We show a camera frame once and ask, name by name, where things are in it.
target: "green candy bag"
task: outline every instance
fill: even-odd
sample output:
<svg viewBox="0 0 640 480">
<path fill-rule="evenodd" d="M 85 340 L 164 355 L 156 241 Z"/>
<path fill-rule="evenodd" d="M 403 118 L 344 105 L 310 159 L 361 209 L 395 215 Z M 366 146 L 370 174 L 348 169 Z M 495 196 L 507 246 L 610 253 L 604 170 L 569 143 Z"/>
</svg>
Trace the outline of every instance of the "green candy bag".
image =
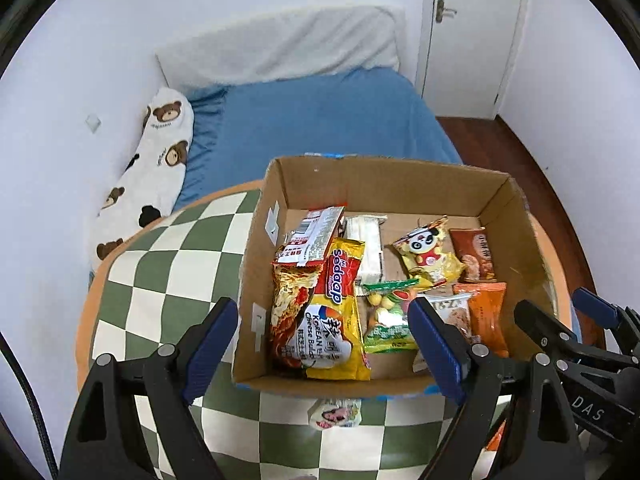
<svg viewBox="0 0 640 480">
<path fill-rule="evenodd" d="M 368 330 L 364 336 L 366 353 L 418 349 L 406 318 L 418 282 L 420 279 L 414 278 L 362 285 L 369 301 Z"/>
</svg>

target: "white door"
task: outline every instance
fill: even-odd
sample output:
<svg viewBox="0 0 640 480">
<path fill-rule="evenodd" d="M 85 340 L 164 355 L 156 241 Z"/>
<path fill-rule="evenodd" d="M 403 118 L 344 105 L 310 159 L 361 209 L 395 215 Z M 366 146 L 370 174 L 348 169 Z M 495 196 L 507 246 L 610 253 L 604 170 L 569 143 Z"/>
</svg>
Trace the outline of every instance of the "white door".
<svg viewBox="0 0 640 480">
<path fill-rule="evenodd" d="M 428 48 L 422 98 L 437 116 L 494 117 L 519 9 L 520 0 L 433 0 L 431 44 L 420 49 Z"/>
</svg>

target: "black cable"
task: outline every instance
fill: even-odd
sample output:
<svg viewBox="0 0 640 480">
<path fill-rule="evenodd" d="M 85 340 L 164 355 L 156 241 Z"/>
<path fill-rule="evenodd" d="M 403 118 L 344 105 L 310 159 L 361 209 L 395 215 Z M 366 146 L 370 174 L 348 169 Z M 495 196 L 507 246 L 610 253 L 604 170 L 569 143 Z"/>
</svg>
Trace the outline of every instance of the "black cable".
<svg viewBox="0 0 640 480">
<path fill-rule="evenodd" d="M 53 480 L 56 480 L 58 478 L 58 464 L 56 464 L 56 458 L 53 455 L 53 449 L 51 448 L 51 442 L 49 440 L 49 435 L 47 434 L 47 428 L 44 425 L 44 419 L 42 418 L 42 412 L 38 406 L 38 401 L 36 400 L 36 396 L 33 394 L 33 390 L 31 389 L 31 385 L 29 384 L 26 375 L 22 371 L 22 367 L 20 366 L 18 359 L 15 358 L 14 353 L 9 347 L 9 343 L 7 343 L 2 332 L 0 332 L 0 351 L 7 363 L 9 363 L 11 370 L 14 372 L 15 378 L 18 379 L 18 382 L 20 383 L 24 396 L 27 398 L 27 402 L 31 409 L 31 415 L 33 415 L 33 421 L 35 422 L 36 429 L 38 430 L 38 437 L 40 438 L 44 458 L 47 460 L 47 466 L 49 466 L 51 477 Z"/>
</svg>

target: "barcode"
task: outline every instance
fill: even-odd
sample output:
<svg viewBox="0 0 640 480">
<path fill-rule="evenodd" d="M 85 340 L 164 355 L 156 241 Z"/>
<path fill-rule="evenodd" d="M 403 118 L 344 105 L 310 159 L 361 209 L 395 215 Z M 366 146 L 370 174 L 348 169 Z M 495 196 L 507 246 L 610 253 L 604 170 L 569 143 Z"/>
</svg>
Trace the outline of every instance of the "barcode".
<svg viewBox="0 0 640 480">
<path fill-rule="evenodd" d="M 302 222 L 300 222 L 300 225 L 296 228 L 296 233 L 303 235 L 304 233 L 306 233 L 306 230 L 309 229 L 310 225 L 311 225 L 311 220 L 303 220 Z"/>
</svg>

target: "bear print pillow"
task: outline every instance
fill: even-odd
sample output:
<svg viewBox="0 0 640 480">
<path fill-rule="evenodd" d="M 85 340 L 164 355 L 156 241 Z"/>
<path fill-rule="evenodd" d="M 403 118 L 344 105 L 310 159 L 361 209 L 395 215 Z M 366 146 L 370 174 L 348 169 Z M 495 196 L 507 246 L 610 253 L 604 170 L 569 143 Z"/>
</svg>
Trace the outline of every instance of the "bear print pillow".
<svg viewBox="0 0 640 480">
<path fill-rule="evenodd" d="M 169 216 L 182 189 L 193 137 L 193 110 L 180 92 L 161 88 L 146 107 L 142 137 L 108 192 L 91 236 L 93 270 L 117 246 Z"/>
</svg>

